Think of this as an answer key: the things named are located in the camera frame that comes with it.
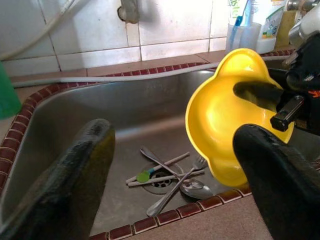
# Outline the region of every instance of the white tile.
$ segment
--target white tile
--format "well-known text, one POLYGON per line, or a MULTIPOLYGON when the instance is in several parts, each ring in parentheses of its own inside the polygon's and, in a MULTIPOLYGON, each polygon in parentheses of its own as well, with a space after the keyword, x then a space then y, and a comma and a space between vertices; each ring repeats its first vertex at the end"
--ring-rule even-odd
POLYGON ((62 71, 140 61, 139 47, 58 55, 62 71))
POLYGON ((126 35, 128 38, 128 46, 135 47, 140 45, 139 38, 139 27, 138 24, 127 23, 126 27, 126 35))
POLYGON ((209 39, 141 46, 142 60, 162 59, 208 52, 209 39))
MULTIPOLYGON (((45 19, 51 20, 66 0, 40 0, 45 19)), ((118 17, 120 0, 80 0, 52 31, 57 55, 128 46, 126 24, 118 17)))
POLYGON ((211 38, 210 39, 210 47, 209 51, 221 51, 226 49, 226 37, 219 37, 219 38, 211 38))
POLYGON ((59 72, 55 56, 43 56, 2 62, 6 73, 10 76, 23 76, 59 72))
POLYGON ((141 44, 208 39, 212 3, 213 0, 138 0, 141 44))
MULTIPOLYGON (((37 0, 3 0, 0 3, 0 54, 15 50, 45 27, 37 0)), ((15 59, 54 55, 48 36, 15 59)))
POLYGON ((228 0, 213 0, 210 38, 226 37, 228 21, 228 0))

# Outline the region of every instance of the stainless steel sink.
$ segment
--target stainless steel sink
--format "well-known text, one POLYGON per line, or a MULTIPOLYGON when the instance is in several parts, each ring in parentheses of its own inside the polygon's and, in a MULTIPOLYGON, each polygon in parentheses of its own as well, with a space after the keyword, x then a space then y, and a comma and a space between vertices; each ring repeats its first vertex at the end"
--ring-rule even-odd
MULTIPOLYGON (((189 170, 197 153, 185 131, 185 110, 192 93, 212 74, 200 70, 165 78, 103 83, 62 92, 42 102, 17 153, 2 199, 3 218, 12 213, 33 181, 66 150, 81 127, 97 118, 114 125, 116 147, 91 234, 145 218, 147 208, 162 197, 159 193, 165 193, 175 183, 147 188, 126 186, 126 179, 154 166, 140 154, 140 146, 147 146, 162 160, 190 152, 190 157, 176 166, 178 170, 189 170)), ((319 137, 299 130, 292 137, 292 144, 310 161, 320 155, 315 147, 319 143, 319 137)), ((207 184, 214 194, 229 189, 217 182, 208 169, 195 178, 207 184)), ((194 201, 179 192, 164 211, 194 201)))

